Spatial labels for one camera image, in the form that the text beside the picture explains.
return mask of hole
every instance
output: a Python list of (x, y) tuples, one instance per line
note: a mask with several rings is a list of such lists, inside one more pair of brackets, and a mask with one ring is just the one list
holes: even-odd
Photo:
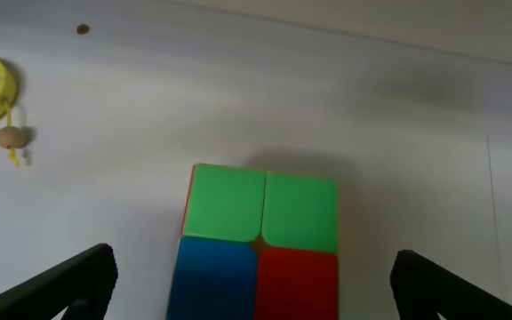
[(90, 31), (90, 27), (88, 27), (87, 24), (81, 24), (80, 26), (76, 27), (76, 32), (78, 35), (85, 35)]

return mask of red square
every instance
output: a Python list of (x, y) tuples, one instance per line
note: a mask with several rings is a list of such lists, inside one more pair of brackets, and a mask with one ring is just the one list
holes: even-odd
[(273, 248), (258, 265), (255, 320), (337, 320), (338, 262), (332, 253)]

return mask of blue tile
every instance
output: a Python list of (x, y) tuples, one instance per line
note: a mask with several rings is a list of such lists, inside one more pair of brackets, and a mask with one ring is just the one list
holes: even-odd
[(182, 238), (167, 320), (253, 319), (256, 267), (247, 244)]

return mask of colored tile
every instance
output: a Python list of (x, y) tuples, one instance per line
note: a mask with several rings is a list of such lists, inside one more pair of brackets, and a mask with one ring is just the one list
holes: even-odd
[(195, 166), (183, 235), (250, 242), (260, 233), (266, 173)]
[(247, 244), (183, 237), (167, 320), (252, 320), (257, 260)]
[(332, 253), (274, 248), (260, 256), (255, 320), (337, 320), (338, 262)]
[(337, 252), (335, 180), (271, 172), (266, 182), (262, 236), (271, 245)]

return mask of green tile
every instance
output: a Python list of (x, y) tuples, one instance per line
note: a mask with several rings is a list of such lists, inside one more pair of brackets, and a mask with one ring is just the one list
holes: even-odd
[(262, 236), (271, 245), (337, 252), (335, 180), (269, 173)]
[(195, 166), (183, 235), (250, 242), (260, 233), (266, 173)]

